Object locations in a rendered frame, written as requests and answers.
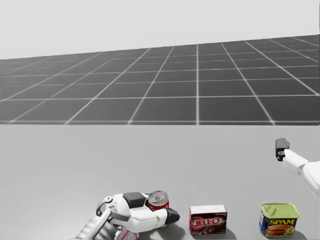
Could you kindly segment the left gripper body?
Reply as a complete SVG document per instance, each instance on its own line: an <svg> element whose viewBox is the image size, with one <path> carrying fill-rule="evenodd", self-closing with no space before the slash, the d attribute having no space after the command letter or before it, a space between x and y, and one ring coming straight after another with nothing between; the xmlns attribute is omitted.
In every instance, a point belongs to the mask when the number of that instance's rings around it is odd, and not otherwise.
<svg viewBox="0 0 320 240"><path fill-rule="evenodd" d="M131 209L149 208L149 202L141 192L119 193L108 197L107 209L111 209L111 223L130 227Z"/></svg>

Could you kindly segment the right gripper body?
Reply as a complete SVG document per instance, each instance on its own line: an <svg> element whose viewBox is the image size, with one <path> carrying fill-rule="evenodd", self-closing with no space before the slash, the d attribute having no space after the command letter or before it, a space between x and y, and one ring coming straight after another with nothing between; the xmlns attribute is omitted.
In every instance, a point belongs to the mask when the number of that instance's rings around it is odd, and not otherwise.
<svg viewBox="0 0 320 240"><path fill-rule="evenodd" d="M320 161L301 160L298 175L304 178L314 195L320 196Z"/></svg>

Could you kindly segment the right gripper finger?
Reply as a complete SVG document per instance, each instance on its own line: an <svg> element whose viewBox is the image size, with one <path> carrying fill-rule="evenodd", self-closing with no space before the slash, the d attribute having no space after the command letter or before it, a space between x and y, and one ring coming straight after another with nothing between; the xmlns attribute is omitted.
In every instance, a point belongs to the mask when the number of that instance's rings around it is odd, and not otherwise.
<svg viewBox="0 0 320 240"><path fill-rule="evenodd" d="M294 173L302 173L308 163L304 157L290 150L290 142L284 137L275 140L275 158Z"/></svg>

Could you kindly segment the red and white can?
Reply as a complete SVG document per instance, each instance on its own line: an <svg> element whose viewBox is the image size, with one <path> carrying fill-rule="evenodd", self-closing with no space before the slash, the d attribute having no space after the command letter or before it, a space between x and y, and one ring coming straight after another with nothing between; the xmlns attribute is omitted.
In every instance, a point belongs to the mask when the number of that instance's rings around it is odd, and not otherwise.
<svg viewBox="0 0 320 240"><path fill-rule="evenodd" d="M169 197L165 191L157 190L148 197L148 207L151 211L157 211L169 207Z"/></svg>

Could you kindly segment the green and blue rectangular can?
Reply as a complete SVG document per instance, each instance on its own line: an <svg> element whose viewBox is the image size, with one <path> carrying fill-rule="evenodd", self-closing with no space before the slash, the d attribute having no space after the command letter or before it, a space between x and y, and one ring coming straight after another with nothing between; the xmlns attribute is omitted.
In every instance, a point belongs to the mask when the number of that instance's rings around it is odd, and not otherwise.
<svg viewBox="0 0 320 240"><path fill-rule="evenodd" d="M291 203L263 203L260 206L259 230L265 237L291 237L300 214Z"/></svg>

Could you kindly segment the red and white carton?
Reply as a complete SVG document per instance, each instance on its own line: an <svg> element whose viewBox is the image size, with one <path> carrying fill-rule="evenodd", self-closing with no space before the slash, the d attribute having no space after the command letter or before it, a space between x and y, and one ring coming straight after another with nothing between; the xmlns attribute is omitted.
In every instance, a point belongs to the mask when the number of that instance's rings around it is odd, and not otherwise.
<svg viewBox="0 0 320 240"><path fill-rule="evenodd" d="M192 236L225 234L228 212L224 204L197 205L189 208Z"/></svg>

